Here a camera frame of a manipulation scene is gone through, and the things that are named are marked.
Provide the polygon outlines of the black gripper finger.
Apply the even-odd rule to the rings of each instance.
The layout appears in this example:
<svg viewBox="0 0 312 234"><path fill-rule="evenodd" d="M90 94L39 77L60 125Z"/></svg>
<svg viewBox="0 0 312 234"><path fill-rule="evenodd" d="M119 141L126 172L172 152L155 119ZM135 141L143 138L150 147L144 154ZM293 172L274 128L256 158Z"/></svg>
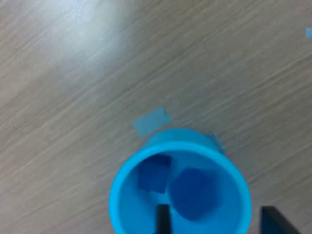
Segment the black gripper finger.
<svg viewBox="0 0 312 234"><path fill-rule="evenodd" d="M167 204L160 204L157 206L157 233L171 233L170 207Z"/></svg>
<svg viewBox="0 0 312 234"><path fill-rule="evenodd" d="M275 206L262 206L260 234L299 234L299 230Z"/></svg>

